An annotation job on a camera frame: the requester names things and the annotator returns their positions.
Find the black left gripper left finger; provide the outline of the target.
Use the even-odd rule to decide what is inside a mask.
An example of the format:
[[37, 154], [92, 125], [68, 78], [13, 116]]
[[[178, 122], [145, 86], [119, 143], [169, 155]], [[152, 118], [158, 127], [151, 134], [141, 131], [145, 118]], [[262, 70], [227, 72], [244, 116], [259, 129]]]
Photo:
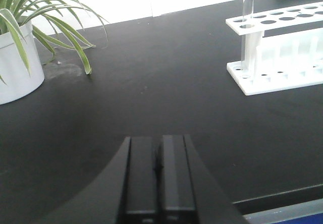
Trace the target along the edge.
[[152, 139], [126, 137], [102, 172], [37, 223], [156, 223]]

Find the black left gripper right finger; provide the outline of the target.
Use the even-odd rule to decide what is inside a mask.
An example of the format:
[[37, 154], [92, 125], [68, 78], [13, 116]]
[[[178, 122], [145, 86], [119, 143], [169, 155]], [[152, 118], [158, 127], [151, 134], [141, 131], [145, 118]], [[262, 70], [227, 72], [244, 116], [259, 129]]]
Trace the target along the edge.
[[201, 161], [188, 135], [159, 147], [160, 223], [247, 223]]

